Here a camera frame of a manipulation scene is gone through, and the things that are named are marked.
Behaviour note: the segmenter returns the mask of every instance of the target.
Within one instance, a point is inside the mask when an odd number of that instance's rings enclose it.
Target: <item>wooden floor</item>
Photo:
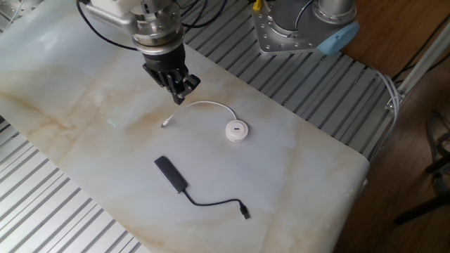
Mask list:
[[[425,135],[431,110],[450,118],[450,60],[429,72],[406,99],[393,135],[368,173],[368,185],[349,215],[335,253],[450,252],[450,207],[403,226],[394,217],[431,197],[432,159]],[[437,136],[445,130],[437,127]]]
[[[344,52],[392,77],[446,19],[450,1],[356,0],[356,9],[361,29]]]

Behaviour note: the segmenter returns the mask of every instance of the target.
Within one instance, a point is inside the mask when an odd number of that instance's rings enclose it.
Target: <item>metal slatted surface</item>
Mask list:
[[[148,253],[8,122],[0,131],[0,252]]]
[[[206,20],[219,0],[208,1]],[[193,22],[200,6],[183,21]],[[185,42],[250,86],[366,157],[392,116],[376,73],[350,57],[259,51],[246,0],[229,1]],[[0,124],[0,252],[148,253],[7,122]]]

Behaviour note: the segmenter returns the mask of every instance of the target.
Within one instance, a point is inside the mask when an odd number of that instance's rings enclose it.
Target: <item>marble surface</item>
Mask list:
[[[116,41],[113,28],[94,23]],[[330,252],[368,171],[356,151],[186,47],[202,80],[184,105],[229,105],[250,126],[242,143],[231,114],[179,106],[142,69],[140,53],[106,44],[73,1],[46,0],[0,36],[0,114],[151,252]],[[153,165],[166,155],[193,206]]]

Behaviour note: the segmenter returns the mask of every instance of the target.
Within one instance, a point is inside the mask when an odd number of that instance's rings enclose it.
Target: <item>black chair leg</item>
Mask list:
[[[395,225],[402,225],[447,204],[450,204],[450,191],[434,197],[431,200],[428,200],[427,202],[404,212],[403,214],[400,214],[394,219],[394,223]]]
[[[427,167],[427,169],[425,169],[425,171],[428,174],[433,174],[438,169],[441,169],[443,166],[445,166],[448,163],[450,163],[450,155],[446,155],[444,157],[441,157],[436,162],[433,162],[430,166]]]

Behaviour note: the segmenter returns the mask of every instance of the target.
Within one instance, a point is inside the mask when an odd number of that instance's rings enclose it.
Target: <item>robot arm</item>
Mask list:
[[[188,73],[180,8],[173,0],[83,1],[91,16],[126,31],[143,54],[143,68],[180,105],[200,83]]]

